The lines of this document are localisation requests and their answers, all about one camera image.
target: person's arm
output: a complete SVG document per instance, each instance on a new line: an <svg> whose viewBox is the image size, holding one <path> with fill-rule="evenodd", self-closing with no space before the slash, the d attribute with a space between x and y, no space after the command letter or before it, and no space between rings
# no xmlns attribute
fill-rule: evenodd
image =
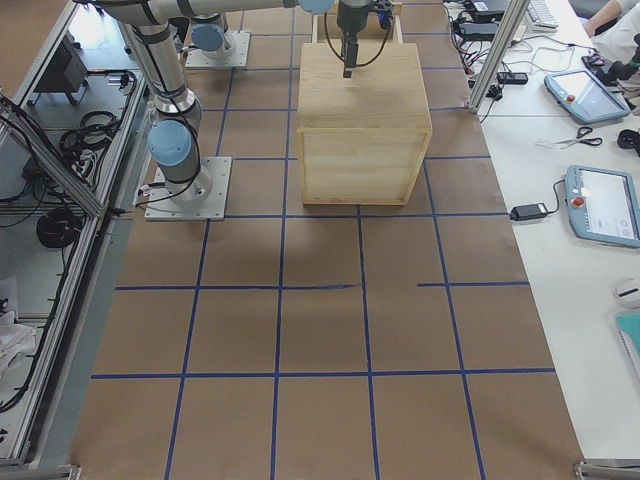
<svg viewBox="0 0 640 480"><path fill-rule="evenodd" d="M609 0L604 7L584 23L584 30L587 32L587 35L593 37L599 26L604 25L614 18L618 18L621 14L622 7L618 0Z"/></svg>

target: teal book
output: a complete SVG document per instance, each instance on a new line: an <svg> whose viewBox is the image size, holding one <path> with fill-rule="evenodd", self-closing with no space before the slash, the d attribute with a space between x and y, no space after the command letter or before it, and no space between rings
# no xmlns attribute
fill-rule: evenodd
<svg viewBox="0 0 640 480"><path fill-rule="evenodd" d="M620 315L616 317L616 325L636 375L640 378L640 313Z"/></svg>

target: tablet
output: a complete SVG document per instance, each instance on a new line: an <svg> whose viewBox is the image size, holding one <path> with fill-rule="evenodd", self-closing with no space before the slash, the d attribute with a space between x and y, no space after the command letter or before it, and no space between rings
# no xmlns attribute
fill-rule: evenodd
<svg viewBox="0 0 640 480"><path fill-rule="evenodd" d="M544 79L547 90L579 123L588 124L627 116L627 104L614 96L591 72L571 70Z"/></svg>
<svg viewBox="0 0 640 480"><path fill-rule="evenodd" d="M569 222L578 237L640 248L640 209L631 175L573 165L565 188Z"/></svg>

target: brown table surface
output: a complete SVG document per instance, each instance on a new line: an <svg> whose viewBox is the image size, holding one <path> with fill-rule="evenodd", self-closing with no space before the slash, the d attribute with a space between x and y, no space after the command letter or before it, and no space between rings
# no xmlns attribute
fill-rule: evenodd
<svg viewBox="0 0 640 480"><path fill-rule="evenodd" d="M0 1L0 88L13 97L68 0Z"/></svg>

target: blue joint cap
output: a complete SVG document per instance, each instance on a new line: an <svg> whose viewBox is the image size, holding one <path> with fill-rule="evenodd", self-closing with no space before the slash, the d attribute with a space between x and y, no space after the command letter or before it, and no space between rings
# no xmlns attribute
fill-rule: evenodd
<svg viewBox="0 0 640 480"><path fill-rule="evenodd" d="M333 6L333 1L334 0L298 0L298 5L300 5L305 12L320 15Z"/></svg>
<svg viewBox="0 0 640 480"><path fill-rule="evenodd" d="M191 29L193 44L205 52L215 52L224 44L224 30L214 23L198 23Z"/></svg>
<svg viewBox="0 0 640 480"><path fill-rule="evenodd" d="M184 162L191 152L189 129L176 120L164 120L149 131L147 146L156 162L164 167L175 167Z"/></svg>

